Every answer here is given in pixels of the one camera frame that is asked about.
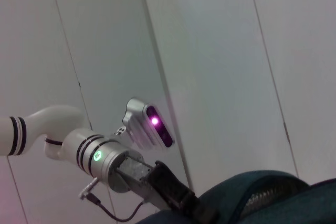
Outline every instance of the black cable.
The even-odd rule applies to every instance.
[[[130,217],[128,217],[127,219],[119,219],[118,217],[114,216],[109,210],[106,209],[105,206],[103,206],[100,203],[100,199],[98,199],[94,194],[92,193],[88,193],[86,196],[87,200],[94,203],[95,205],[97,205],[98,207],[100,207],[105,213],[108,214],[108,216],[110,216],[112,219],[119,221],[119,222],[128,222],[130,221],[134,215],[136,214],[136,212],[138,212],[139,208],[143,205],[143,201],[140,202],[140,204],[138,204],[138,206],[135,208],[134,212],[132,213],[132,215]]]

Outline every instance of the camera lens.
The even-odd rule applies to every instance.
[[[147,108],[146,114],[151,121],[152,125],[154,126],[154,129],[160,136],[162,142],[166,147],[170,147],[173,145],[174,141],[172,137],[170,136],[166,126],[162,122],[159,114],[157,113],[156,109],[153,106],[149,106]]]

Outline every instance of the white robotic arm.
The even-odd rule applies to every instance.
[[[79,109],[66,105],[51,106],[24,118],[0,118],[0,155],[24,154],[41,135],[62,143],[83,121]],[[60,146],[47,145],[45,150],[48,157],[60,159]]]
[[[165,149],[173,145],[174,141],[154,106],[131,99],[123,118],[124,126],[113,137],[83,128],[83,123],[80,110],[63,105],[45,108],[25,118],[2,118],[0,155],[24,154],[39,136],[45,135],[47,157],[67,160],[94,178],[80,193],[80,198],[87,198],[120,222],[129,219],[120,220],[113,216],[90,192],[98,182],[118,193],[132,190],[159,209],[176,210],[201,223],[212,223],[217,218],[217,213],[203,207],[167,166],[157,161],[152,167],[144,162],[139,152],[130,148],[132,143],[141,149]]]

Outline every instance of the green indicator light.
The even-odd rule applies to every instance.
[[[98,161],[101,158],[101,151],[97,151],[94,156],[93,159],[94,161]]]

